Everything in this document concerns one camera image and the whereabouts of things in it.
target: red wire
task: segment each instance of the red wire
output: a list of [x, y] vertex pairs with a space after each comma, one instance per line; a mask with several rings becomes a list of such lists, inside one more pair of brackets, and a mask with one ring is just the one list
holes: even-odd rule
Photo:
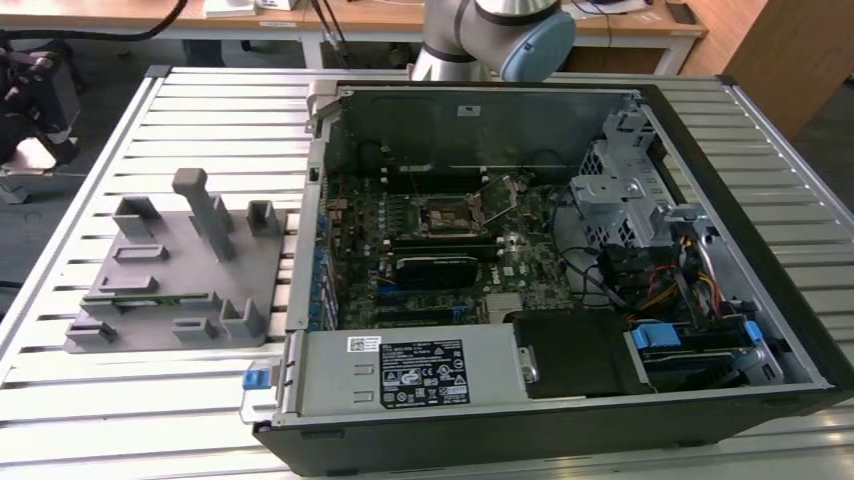
[[656, 275], [658, 275], [658, 272], [664, 272], [665, 270], [673, 270], [674, 268], [680, 268], [677, 265], [668, 265], [664, 267], [656, 267], [656, 271], [653, 271], [653, 274], [650, 275], [650, 288], [648, 290], [648, 295], [653, 293], [653, 290], [656, 289]]

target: motherboard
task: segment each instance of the motherboard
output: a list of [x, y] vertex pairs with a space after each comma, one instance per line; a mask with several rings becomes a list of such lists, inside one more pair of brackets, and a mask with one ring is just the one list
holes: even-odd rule
[[331, 174], [338, 329], [501, 323], [572, 308], [550, 222], [564, 186], [524, 171]]

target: table leg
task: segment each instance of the table leg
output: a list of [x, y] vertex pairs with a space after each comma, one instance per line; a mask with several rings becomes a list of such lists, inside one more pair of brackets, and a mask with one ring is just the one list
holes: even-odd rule
[[685, 60], [692, 53], [696, 37], [673, 37], [672, 44], [656, 67], [656, 75], [678, 75]]
[[319, 32], [301, 32], [299, 42], [303, 46], [303, 56], [306, 57], [306, 68], [310, 70], [323, 70], [323, 34]]

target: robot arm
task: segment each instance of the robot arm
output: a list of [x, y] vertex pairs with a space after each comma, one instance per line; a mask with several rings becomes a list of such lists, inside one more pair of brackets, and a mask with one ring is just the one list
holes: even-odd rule
[[430, 0], [414, 80], [541, 82], [565, 61], [576, 22], [560, 0]]

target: green circuit board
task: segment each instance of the green circuit board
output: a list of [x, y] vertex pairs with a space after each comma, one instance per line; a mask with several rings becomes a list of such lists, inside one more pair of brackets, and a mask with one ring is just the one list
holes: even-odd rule
[[[387, 192], [381, 178], [334, 177], [329, 184], [329, 202], [334, 225], [337, 282], [339, 285], [338, 328], [343, 330], [422, 326], [431, 320], [409, 319], [387, 322], [385, 313], [435, 312], [450, 323], [489, 323], [485, 298], [496, 293], [518, 293], [525, 309], [570, 308], [574, 298], [558, 263], [546, 225], [554, 208], [554, 185], [528, 187], [514, 175], [496, 174], [480, 197], [484, 212], [480, 233], [498, 238], [502, 254], [494, 262], [478, 264], [474, 284], [468, 288], [430, 291], [389, 292], [393, 257], [385, 241], [430, 238], [435, 231], [466, 232], [466, 221], [458, 220], [454, 202], [461, 195], [414, 195]], [[504, 185], [524, 188], [513, 200], [502, 195]], [[427, 214], [421, 211], [442, 211]], [[431, 224], [430, 231], [425, 223]]]

